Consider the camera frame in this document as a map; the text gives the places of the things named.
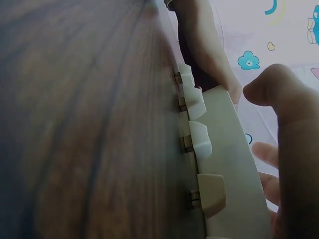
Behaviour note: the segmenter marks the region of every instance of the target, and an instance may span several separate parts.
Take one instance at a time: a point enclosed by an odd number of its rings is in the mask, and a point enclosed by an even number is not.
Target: finger
[[[271,220],[271,226],[273,228],[273,230],[275,230],[275,226],[276,226],[276,220],[277,220],[277,213],[275,213],[274,211],[268,209],[269,214],[270,214],[270,220]]]
[[[280,187],[279,178],[266,173],[259,173],[260,181],[263,186],[264,194],[273,204],[279,206],[280,204]]]
[[[276,106],[278,98],[298,93],[303,84],[284,65],[272,65],[244,88],[250,102],[260,106]]]
[[[243,92],[247,100],[256,105],[272,106],[279,124],[313,117],[313,114],[319,117],[318,94],[283,65],[268,67]]]
[[[252,147],[253,154],[265,163],[278,169],[278,148],[268,143],[257,142]]]

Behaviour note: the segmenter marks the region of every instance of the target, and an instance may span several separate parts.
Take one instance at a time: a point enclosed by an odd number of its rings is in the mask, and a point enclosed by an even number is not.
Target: wood grain
[[[0,2],[1,238],[205,237],[173,62],[151,0]]]

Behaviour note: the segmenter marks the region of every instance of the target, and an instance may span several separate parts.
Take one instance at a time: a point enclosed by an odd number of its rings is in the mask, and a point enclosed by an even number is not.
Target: hand
[[[260,160],[278,169],[279,161],[277,147],[267,143],[257,142],[253,145],[252,152]],[[284,239],[286,236],[280,208],[279,178],[266,173],[259,173],[259,176],[266,199],[279,207],[278,213],[269,210],[274,237]]]
[[[182,33],[179,34],[179,43],[185,62],[193,69],[198,65],[201,72],[207,73],[210,77],[207,77],[206,81],[216,79],[227,89],[233,103],[237,104],[242,94],[242,86],[232,72],[218,38],[208,0],[174,0],[172,4],[178,18],[178,28],[181,30],[179,32]],[[195,81],[198,83],[203,77],[205,78],[204,74],[195,76]],[[207,90],[206,83],[200,82],[199,86]]]
[[[280,189],[273,177],[261,176],[266,197],[280,204],[275,225],[282,232],[277,236],[319,238],[318,93],[287,67],[273,65],[244,88],[244,95],[254,104],[272,106],[278,117],[278,152],[260,144],[253,149],[279,169]]]

